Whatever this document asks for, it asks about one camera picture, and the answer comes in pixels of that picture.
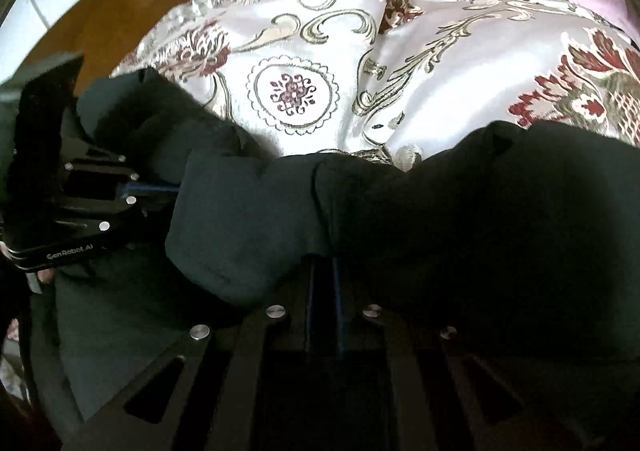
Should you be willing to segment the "person's left hand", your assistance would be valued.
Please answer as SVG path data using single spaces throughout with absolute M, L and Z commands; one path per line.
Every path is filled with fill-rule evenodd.
M 4 256 L 6 256 L 6 258 L 8 260 L 13 260 L 13 256 L 10 253 L 8 247 L 6 246 L 6 243 L 0 242 L 0 249 L 1 249 L 2 254 Z M 54 269 L 44 269 L 44 270 L 39 270 L 37 272 L 37 278 L 38 278 L 39 282 L 43 283 L 43 284 L 51 283 L 54 277 L 55 277 L 55 270 Z

